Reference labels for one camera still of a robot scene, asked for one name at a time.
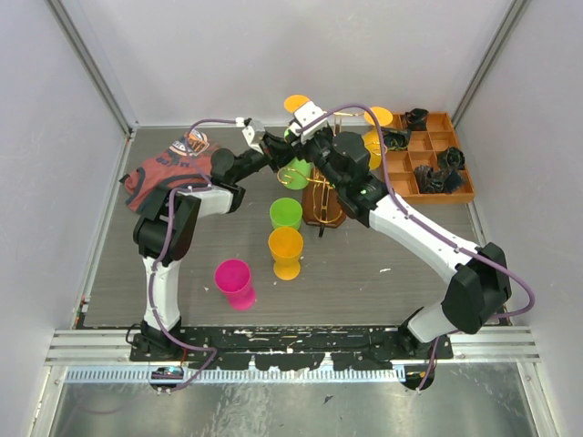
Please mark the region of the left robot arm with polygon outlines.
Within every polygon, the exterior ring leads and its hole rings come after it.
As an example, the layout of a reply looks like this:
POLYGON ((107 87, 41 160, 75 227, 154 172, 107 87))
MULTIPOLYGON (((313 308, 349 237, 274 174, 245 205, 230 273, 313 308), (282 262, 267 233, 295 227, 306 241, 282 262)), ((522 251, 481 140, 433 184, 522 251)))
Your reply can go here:
POLYGON ((186 346, 179 336, 179 268, 198 219, 236 211, 245 196, 241 180, 265 167, 277 171, 294 157, 291 146, 269 132, 253 135, 235 155, 193 128, 136 170, 128 204, 139 215, 133 240, 147 278, 137 345, 163 361, 179 356, 186 346))

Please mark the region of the orange wine glass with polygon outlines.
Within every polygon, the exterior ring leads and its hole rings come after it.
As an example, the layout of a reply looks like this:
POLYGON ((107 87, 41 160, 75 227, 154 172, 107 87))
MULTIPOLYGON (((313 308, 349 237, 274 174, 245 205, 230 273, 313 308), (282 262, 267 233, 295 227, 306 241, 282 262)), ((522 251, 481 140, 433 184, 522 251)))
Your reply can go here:
POLYGON ((277 228, 270 234, 268 246, 274 261, 274 274, 282 280, 297 278, 301 271, 300 257, 303 250, 300 232, 291 227, 277 228))
MULTIPOLYGON (((370 107, 372 112, 380 123, 381 127, 387 127, 393 122, 393 113, 384 107, 370 107)), ((370 154, 369 169, 376 170, 382 162, 382 148, 381 140, 376 129, 373 118, 368 112, 363 113, 364 120, 372 127, 372 129, 363 135, 363 143, 370 154)))
POLYGON ((310 102, 311 100, 305 96, 300 94, 295 94, 288 96, 284 102, 283 106, 285 110, 291 114, 295 113, 300 107, 305 105, 306 103, 310 102))

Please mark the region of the orange wine glass front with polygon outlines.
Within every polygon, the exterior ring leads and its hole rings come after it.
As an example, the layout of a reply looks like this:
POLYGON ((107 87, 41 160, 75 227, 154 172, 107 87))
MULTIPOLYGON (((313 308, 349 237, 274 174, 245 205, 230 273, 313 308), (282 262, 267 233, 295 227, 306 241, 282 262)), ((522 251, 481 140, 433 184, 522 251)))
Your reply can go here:
POLYGON ((297 278, 301 271, 300 257, 303 250, 300 232, 291 227, 277 228, 270 234, 268 246, 274 261, 274 274, 282 280, 297 278))

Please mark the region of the green wine glass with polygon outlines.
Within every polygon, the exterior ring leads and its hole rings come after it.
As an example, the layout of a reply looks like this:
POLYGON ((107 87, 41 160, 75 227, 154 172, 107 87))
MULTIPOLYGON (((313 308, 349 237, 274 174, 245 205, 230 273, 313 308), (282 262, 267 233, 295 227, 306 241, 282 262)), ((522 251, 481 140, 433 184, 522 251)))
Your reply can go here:
POLYGON ((271 204, 269 214, 274 229, 282 227, 300 229, 302 205, 294 198, 278 198, 271 204))
POLYGON ((284 131, 284 139, 291 144, 294 158, 280 169, 277 179, 284 187, 290 190, 302 190, 306 188, 310 181, 312 166, 303 158, 303 143, 287 128, 284 131))

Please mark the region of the gold wire wine glass rack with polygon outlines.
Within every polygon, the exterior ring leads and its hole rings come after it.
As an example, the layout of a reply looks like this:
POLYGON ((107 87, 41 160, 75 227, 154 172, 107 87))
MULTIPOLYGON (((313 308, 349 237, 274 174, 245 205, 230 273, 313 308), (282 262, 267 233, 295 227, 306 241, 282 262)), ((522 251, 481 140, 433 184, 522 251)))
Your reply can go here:
POLYGON ((302 219, 320 231, 337 228, 347 219, 369 225, 370 212, 386 194, 369 169, 370 154, 359 134, 333 130, 332 153, 325 167, 312 163, 309 185, 302 189, 302 219))

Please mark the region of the pink wine glass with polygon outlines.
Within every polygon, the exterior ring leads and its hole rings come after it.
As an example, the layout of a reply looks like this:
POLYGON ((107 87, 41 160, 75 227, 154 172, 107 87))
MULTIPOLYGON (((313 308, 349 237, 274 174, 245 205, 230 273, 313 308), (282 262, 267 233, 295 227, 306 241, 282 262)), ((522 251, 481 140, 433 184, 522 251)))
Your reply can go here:
POLYGON ((230 306, 238 311, 249 310, 256 301, 250 266, 240 259, 227 259, 216 268, 215 284, 230 306))

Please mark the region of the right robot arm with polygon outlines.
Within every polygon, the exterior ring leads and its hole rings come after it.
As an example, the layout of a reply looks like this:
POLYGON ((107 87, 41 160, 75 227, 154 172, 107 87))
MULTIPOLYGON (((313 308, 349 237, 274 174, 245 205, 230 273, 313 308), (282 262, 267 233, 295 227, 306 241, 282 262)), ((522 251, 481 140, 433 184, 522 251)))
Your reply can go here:
POLYGON ((433 340, 453 331, 477 333, 509 300, 504 251, 494 243, 478 247, 449 234, 409 206, 369 171, 369 153, 359 135, 334 135, 325 127, 292 144, 333 185, 349 218, 399 242, 446 283, 441 301, 422 307, 399 326, 404 355, 421 358, 433 340))

